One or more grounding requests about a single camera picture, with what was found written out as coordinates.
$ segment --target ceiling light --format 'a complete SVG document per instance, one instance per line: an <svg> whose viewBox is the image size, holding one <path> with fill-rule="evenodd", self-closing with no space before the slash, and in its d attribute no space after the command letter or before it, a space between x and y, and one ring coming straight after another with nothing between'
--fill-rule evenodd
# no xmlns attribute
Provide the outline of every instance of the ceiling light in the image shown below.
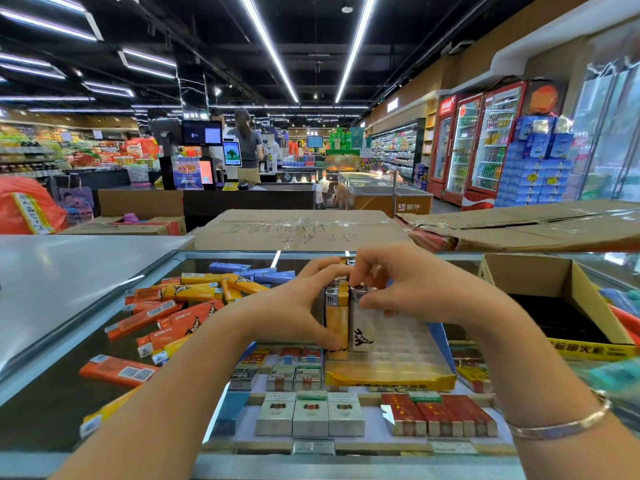
<svg viewBox="0 0 640 480"><path fill-rule="evenodd" d="M47 30L53 30L55 32L60 32L66 35L70 35L71 37L76 37L83 40L89 40L91 42L96 42L98 40L96 39L96 37L88 33L70 29L69 27L65 27L64 25L58 25L56 23L47 22L46 20L41 20L39 18L33 18L31 16L23 15L21 13L16 13L11 10L5 10L4 8L0 8L0 15L3 15L12 20L16 20L18 22L28 23L30 25L35 25L36 27L40 27Z"/></svg>
<svg viewBox="0 0 640 480"><path fill-rule="evenodd" d="M142 52L138 52L137 50L132 50L130 48L123 48L122 51L126 55L131 55L132 57L137 57L139 59L144 59L146 61L155 62L169 67L176 67L175 62L156 57L155 55L143 54Z"/></svg>
<svg viewBox="0 0 640 480"><path fill-rule="evenodd" d="M87 96L0 96L0 102L88 102Z"/></svg>
<svg viewBox="0 0 640 480"><path fill-rule="evenodd" d="M69 8L69 10L75 10L81 13L85 12L84 7L82 5L70 0L44 0L44 1L48 1L51 3L55 3L56 5L59 5L59 6L63 6L65 8Z"/></svg>
<svg viewBox="0 0 640 480"><path fill-rule="evenodd" d="M137 70L139 72L146 72L147 74L156 75L158 77L165 77L167 79L175 79L175 74L169 74L167 72L158 72L156 70L147 69L146 67L135 66L132 64L128 64L127 67L132 70Z"/></svg>
<svg viewBox="0 0 640 480"><path fill-rule="evenodd" d="M365 2L364 10L362 11L362 16L360 17L360 23L358 23L358 30L356 31L356 37L353 40L351 53L349 54L347 65L344 68L344 75L342 76L340 89L338 89L338 95L335 97L336 104L340 102L340 98L342 97L344 88L347 85L347 80L349 79L349 76L351 74L351 69L353 67L353 63L356 60L356 55L358 55L358 50L360 49L360 44L362 44L362 39L364 38L364 32L366 31L367 25L369 24L369 19L371 18L371 14L373 12L373 6L375 5L375 3L376 3L376 0L367 0Z"/></svg>
<svg viewBox="0 0 640 480"><path fill-rule="evenodd" d="M82 108L82 109L66 109L66 108L50 108L50 107L36 107L29 110L29 112L94 112L94 113L130 113L133 112L132 109L91 109L91 108Z"/></svg>
<svg viewBox="0 0 640 480"><path fill-rule="evenodd" d="M83 86L94 93L108 94L110 96L120 96L125 98L136 97L135 93L130 88L122 88L120 86L110 86L108 84L101 84L100 82L83 82Z"/></svg>
<svg viewBox="0 0 640 480"><path fill-rule="evenodd" d="M171 104L132 104L133 109L181 109L181 105Z"/></svg>
<svg viewBox="0 0 640 480"><path fill-rule="evenodd" d="M53 79L66 79L66 76L57 74L55 72L44 72L43 70L28 69L27 67L14 66L12 64L0 63L0 67L7 70L15 71L15 72L24 72L26 74L40 75L43 77L52 77Z"/></svg>
<svg viewBox="0 0 640 480"><path fill-rule="evenodd" d="M262 42L264 43L265 47L267 47L267 50L269 51L269 54L271 55L271 59L273 60L273 62L276 64L276 67L278 68L278 72L280 72L280 76L281 78L284 80L284 83L287 87L287 89L289 90L289 94L291 94L291 97L293 98L293 101L298 102L298 96L296 96L296 92L293 90L293 87L291 86L291 82L289 81L289 78L286 74L286 72L284 71L284 67L282 66L282 63L280 62L280 58L278 57L273 44L271 43L271 40L269 39L269 35L267 34L267 31L264 28L264 25L262 24L262 21L260 19L260 15L258 15L258 12L255 9L255 6L253 5L253 1L252 0L242 0L242 3L244 3L244 8L247 10L247 13L249 14L249 16L251 17L253 24L255 25L256 30L258 30L258 33L260 33L260 37L262 38Z"/></svg>
<svg viewBox="0 0 640 480"><path fill-rule="evenodd" d="M0 52L0 60L2 61L11 61L11 62L20 62L22 64L32 65L32 66L40 66L40 67L52 67L51 64L44 61L39 61L37 59L28 59L27 57L20 57L19 55L9 55L3 54Z"/></svg>

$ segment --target red refrigerator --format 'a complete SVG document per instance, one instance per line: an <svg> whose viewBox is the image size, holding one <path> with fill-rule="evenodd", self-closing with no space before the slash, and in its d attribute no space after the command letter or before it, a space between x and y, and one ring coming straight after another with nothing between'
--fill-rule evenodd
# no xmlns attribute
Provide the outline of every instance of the red refrigerator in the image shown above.
<svg viewBox="0 0 640 480"><path fill-rule="evenodd" d="M438 106L438 122L433 136L431 149L431 167L429 168L429 183L427 191L437 198L442 197L444 190L445 170L447 169L447 155L451 144L451 127L456 116L458 96L451 96L440 102Z"/></svg>
<svg viewBox="0 0 640 480"><path fill-rule="evenodd" d="M462 210L493 208L504 156L522 111L526 87L526 82L516 82L486 94Z"/></svg>
<svg viewBox="0 0 640 480"><path fill-rule="evenodd" d="M462 205L462 197L467 190L482 100L482 94L460 100L454 121L453 144L449 145L442 199L459 206Z"/></svg>

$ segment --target black ceiling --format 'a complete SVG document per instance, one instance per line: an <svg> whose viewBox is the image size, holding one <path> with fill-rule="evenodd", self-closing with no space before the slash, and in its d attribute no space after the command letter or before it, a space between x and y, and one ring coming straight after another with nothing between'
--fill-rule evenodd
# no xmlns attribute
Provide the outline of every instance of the black ceiling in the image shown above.
<svg viewBox="0 0 640 480"><path fill-rule="evenodd" d="M76 68L85 80L132 88L137 104L179 104L174 80L123 65L117 50L127 47L179 63L194 62L198 53L208 77L222 89L219 105L294 104L240 0L72 1L93 15L104 42L0 16L3 52L46 60L67 75L54 80L0 68L10 81L0 84L0 94L89 95ZM300 104L334 104L364 1L352 0L353 12L344 14L345 0L254 0ZM379 102L402 77L433 63L448 42L477 40L532 1L377 0L340 104ZM83 14L43 0L0 0L0 6L92 33ZM95 96L105 107L128 104Z"/></svg>

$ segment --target hand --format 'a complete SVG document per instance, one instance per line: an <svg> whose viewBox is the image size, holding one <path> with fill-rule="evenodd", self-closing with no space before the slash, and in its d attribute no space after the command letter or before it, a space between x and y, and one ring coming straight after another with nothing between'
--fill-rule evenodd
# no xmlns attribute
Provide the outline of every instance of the hand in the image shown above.
<svg viewBox="0 0 640 480"><path fill-rule="evenodd" d="M393 284L387 287L389 279ZM412 242L358 249L349 284L378 288L360 306L411 315L428 322L464 325L496 302L498 288Z"/></svg>
<svg viewBox="0 0 640 480"><path fill-rule="evenodd" d="M342 339L311 315L311 306L325 286L339 276L348 276L352 266L340 264L339 257L309 261L292 281L269 291L246 296L220 310L233 314L233 321L249 340L318 344L338 350Z"/></svg>

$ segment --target orange bag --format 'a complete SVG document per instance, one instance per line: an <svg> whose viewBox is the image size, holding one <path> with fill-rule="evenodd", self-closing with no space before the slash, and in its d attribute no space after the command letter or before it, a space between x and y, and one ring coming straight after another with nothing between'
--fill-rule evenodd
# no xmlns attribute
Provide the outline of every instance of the orange bag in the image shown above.
<svg viewBox="0 0 640 480"><path fill-rule="evenodd" d="M0 234L54 234L67 212L33 178L0 177Z"/></svg>

